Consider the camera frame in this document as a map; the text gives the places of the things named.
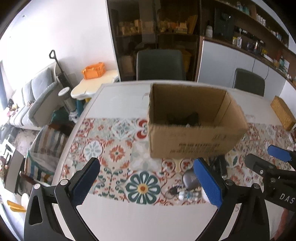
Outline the dark green chair left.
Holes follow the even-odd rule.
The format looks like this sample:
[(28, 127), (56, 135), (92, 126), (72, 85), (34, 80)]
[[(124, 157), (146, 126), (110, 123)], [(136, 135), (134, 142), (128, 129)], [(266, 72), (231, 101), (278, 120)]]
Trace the dark green chair left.
[(170, 49), (139, 51), (138, 80), (186, 80), (182, 52)]

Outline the dark glass display cabinet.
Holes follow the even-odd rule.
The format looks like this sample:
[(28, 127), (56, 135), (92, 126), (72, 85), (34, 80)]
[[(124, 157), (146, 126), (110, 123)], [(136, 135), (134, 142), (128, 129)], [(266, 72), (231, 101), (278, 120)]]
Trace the dark glass display cabinet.
[(186, 79), (196, 75), (201, 1), (107, 1), (120, 81), (136, 80), (137, 53), (181, 51)]

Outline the cream flower-shaped kids table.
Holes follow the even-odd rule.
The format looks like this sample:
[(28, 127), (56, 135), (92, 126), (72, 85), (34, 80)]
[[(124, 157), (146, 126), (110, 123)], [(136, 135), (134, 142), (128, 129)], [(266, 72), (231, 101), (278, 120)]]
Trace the cream flower-shaped kids table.
[(71, 97), (77, 100), (92, 98), (103, 84), (114, 83), (118, 80), (117, 70), (108, 70), (101, 77), (81, 82), (71, 91)]

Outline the woven wicker tissue box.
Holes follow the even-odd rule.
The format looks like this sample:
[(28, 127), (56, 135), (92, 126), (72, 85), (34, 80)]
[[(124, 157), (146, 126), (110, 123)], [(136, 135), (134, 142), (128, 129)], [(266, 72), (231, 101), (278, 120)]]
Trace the woven wicker tissue box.
[(279, 96), (275, 96), (270, 105), (280, 120), (283, 128), (286, 131), (291, 131), (295, 125), (296, 120), (284, 100)]

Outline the black charger in box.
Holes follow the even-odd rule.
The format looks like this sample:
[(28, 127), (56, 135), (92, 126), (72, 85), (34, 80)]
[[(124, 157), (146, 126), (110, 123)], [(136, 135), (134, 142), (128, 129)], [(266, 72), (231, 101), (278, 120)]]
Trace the black charger in box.
[(166, 123), (168, 125), (175, 125), (175, 126), (185, 126), (185, 127), (193, 127), (193, 126), (200, 126), (200, 118), (197, 112), (193, 112), (188, 116), (174, 116), (168, 115)]

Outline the black key fob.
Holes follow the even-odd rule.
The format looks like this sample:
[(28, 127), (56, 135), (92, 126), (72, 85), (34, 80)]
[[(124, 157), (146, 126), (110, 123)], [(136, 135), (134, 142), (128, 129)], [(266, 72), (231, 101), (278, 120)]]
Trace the black key fob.
[(175, 186), (175, 187), (172, 187), (168, 190), (168, 193), (171, 195), (171, 196), (176, 196), (178, 193), (179, 193), (179, 188), (178, 186)]

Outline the white ceramic jar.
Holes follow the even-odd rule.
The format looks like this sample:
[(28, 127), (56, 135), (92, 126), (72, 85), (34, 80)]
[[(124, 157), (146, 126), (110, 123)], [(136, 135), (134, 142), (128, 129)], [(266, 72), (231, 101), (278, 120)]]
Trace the white ceramic jar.
[(208, 37), (208, 38), (212, 38), (212, 37), (213, 37), (213, 28), (212, 28), (212, 26), (208, 25), (208, 26), (206, 27), (205, 35), (206, 35), (206, 37)]

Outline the pink deer night light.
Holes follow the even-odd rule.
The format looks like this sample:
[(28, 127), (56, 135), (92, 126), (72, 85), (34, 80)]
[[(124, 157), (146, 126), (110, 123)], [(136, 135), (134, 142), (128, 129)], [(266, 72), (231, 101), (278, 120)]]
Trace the pink deer night light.
[(204, 201), (210, 203), (210, 201), (208, 199), (208, 196), (207, 196), (207, 194), (206, 194), (206, 192), (205, 192), (205, 190), (203, 188), (201, 189), (201, 195), (202, 195), (202, 198), (204, 199)]

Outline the dark green chair right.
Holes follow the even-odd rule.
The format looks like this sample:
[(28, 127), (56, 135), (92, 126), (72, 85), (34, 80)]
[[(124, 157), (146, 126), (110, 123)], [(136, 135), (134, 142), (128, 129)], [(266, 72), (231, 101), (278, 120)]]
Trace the dark green chair right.
[(233, 88), (264, 96), (265, 80), (253, 72), (237, 68), (234, 74)]

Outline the black upright vacuum cleaner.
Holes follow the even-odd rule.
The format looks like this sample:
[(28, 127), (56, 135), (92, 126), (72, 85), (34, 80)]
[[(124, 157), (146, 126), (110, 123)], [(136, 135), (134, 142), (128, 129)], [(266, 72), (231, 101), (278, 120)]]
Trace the black upright vacuum cleaner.
[(55, 77), (57, 79), (57, 81), (59, 82), (59, 84), (63, 87), (71, 87), (71, 84), (68, 80), (67, 74), (63, 71), (63, 69), (61, 68), (61, 65), (56, 57), (56, 52), (55, 50), (51, 50), (51, 52), (49, 53), (49, 58), (50, 59), (54, 59), (56, 62), (56, 67), (55, 67)]

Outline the brown cardboard box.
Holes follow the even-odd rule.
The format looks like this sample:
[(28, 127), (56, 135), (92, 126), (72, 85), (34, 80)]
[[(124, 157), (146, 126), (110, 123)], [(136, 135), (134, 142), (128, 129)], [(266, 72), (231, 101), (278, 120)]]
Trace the brown cardboard box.
[(152, 158), (207, 158), (229, 152), (248, 123), (223, 89), (180, 84), (151, 85), (148, 111)]

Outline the small clear plastic bottle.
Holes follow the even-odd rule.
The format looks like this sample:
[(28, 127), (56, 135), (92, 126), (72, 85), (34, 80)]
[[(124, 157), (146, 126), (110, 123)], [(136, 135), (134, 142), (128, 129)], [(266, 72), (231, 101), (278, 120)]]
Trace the small clear plastic bottle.
[(180, 191), (178, 194), (178, 199), (181, 201), (198, 201), (199, 193), (188, 190)]

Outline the dark green chair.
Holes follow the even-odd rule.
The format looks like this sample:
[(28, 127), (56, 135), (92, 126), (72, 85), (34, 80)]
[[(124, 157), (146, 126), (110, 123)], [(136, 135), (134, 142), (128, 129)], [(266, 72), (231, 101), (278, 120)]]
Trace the dark green chair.
[(234, 74), (233, 88), (264, 96), (265, 80), (253, 72), (237, 68)]
[(186, 80), (182, 52), (170, 49), (139, 51), (138, 80)]

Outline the black power adapter with cable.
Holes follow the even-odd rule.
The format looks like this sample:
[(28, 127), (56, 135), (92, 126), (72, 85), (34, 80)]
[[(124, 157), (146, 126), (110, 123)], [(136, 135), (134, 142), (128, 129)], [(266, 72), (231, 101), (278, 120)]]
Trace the black power adapter with cable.
[(210, 168), (218, 173), (224, 180), (228, 177), (227, 161), (224, 155), (209, 158)]

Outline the grey Sika rounded case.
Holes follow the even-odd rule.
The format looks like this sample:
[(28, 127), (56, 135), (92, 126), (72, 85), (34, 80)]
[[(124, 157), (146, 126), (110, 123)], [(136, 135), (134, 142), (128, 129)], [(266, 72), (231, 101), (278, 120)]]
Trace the grey Sika rounded case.
[(183, 174), (182, 182), (187, 190), (194, 190), (200, 187), (200, 182), (193, 169), (189, 169)]

